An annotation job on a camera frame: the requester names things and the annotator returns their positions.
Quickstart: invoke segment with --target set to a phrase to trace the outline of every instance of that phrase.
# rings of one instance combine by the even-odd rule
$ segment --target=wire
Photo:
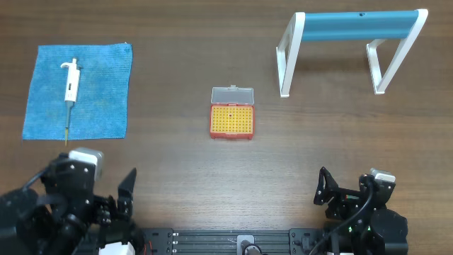
[[[28,190],[35,183],[35,181],[37,181],[41,176],[46,174],[48,171],[49,171],[49,168],[47,167],[44,170],[42,170],[41,172],[34,175],[34,177],[32,177],[29,181],[27,181],[27,183],[22,187],[22,190],[23,191]]]
[[[353,216],[349,217],[347,220],[338,225],[335,229],[330,231],[326,236],[324,236],[324,238],[313,247],[309,255],[314,254],[314,251],[316,251],[323,243],[325,243],[334,232],[337,232],[338,230],[348,226],[371,203],[371,199],[373,198],[373,183],[371,182],[367,183],[367,189],[368,198],[367,201],[365,201],[365,203],[363,204],[363,206]]]

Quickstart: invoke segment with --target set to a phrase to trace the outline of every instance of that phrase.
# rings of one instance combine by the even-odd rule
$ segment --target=white frame
[[[413,42],[417,39],[423,25],[428,17],[427,9],[418,9],[418,17],[408,37],[402,39],[396,49],[394,58],[392,59],[389,68],[386,70],[384,76],[381,76],[381,69],[379,67],[379,61],[377,58],[376,48],[386,39],[376,39],[371,43],[367,44],[367,56],[369,62],[369,69],[372,77],[374,93],[376,95],[383,94],[389,85],[391,79],[394,77],[396,70],[398,70],[404,57],[410,50]],[[302,43],[302,34],[304,32],[305,24],[305,13],[295,13],[288,26],[286,27],[285,33],[283,34],[280,43],[278,44],[277,51],[277,71],[278,81],[280,87],[280,97],[289,97],[289,89],[291,88],[292,76],[294,74],[294,68],[296,66],[297,55],[299,54],[299,47]],[[286,58],[285,50],[288,50],[288,58]]]

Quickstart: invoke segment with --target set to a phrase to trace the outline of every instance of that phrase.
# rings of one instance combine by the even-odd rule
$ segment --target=brown wood surface
[[[290,97],[277,89],[275,46],[295,11],[429,9],[383,96],[365,43],[301,46]],[[105,153],[100,195],[139,170],[144,227],[320,227],[321,166],[345,188],[371,167],[396,175],[389,208],[408,218],[410,254],[447,254],[453,238],[453,1],[24,1],[0,3],[0,191],[59,152]],[[132,43],[127,137],[22,141],[38,45]],[[395,42],[379,48],[389,64]],[[255,89],[252,141],[211,140],[213,86]]]

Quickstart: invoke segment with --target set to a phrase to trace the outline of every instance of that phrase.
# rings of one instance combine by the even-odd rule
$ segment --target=open box lid
[[[230,87],[212,88],[211,104],[235,103],[252,106],[255,103],[252,88],[237,88],[236,85]]]

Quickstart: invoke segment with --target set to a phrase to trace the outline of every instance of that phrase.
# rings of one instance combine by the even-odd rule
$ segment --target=pipette
[[[77,101],[77,91],[79,90],[80,70],[77,68],[77,59],[72,58],[72,63],[63,63],[61,68],[68,67],[68,79],[66,81],[66,93],[64,102],[66,102],[66,128],[64,129],[64,146],[68,143],[69,134],[69,118],[71,116],[71,108]]]

